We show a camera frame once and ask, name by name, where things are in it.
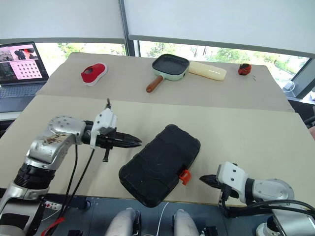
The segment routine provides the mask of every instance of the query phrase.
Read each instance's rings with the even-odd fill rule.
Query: wooden handle
[[[153,82],[147,86],[147,92],[152,92],[159,85],[159,83],[162,82],[162,80],[163,76],[161,75],[157,76],[156,79],[153,80]]]

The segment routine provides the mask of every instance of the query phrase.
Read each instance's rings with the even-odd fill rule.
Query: frying pan
[[[180,80],[188,71],[189,60],[171,54],[159,56],[153,63],[153,73],[157,76],[147,86],[147,92],[152,92],[164,79]]]

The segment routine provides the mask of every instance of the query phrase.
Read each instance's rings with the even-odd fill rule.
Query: red slipper
[[[106,74],[108,67],[104,63],[97,63],[86,68],[82,73],[83,83],[87,86],[95,85]]]

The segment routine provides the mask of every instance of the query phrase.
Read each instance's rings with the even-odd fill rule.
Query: laptop keyboard
[[[0,87],[0,98],[35,96],[44,85],[7,86]]]

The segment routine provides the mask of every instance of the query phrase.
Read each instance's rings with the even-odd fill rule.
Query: laptop screen
[[[0,45],[0,85],[33,84],[48,80],[34,42]]]

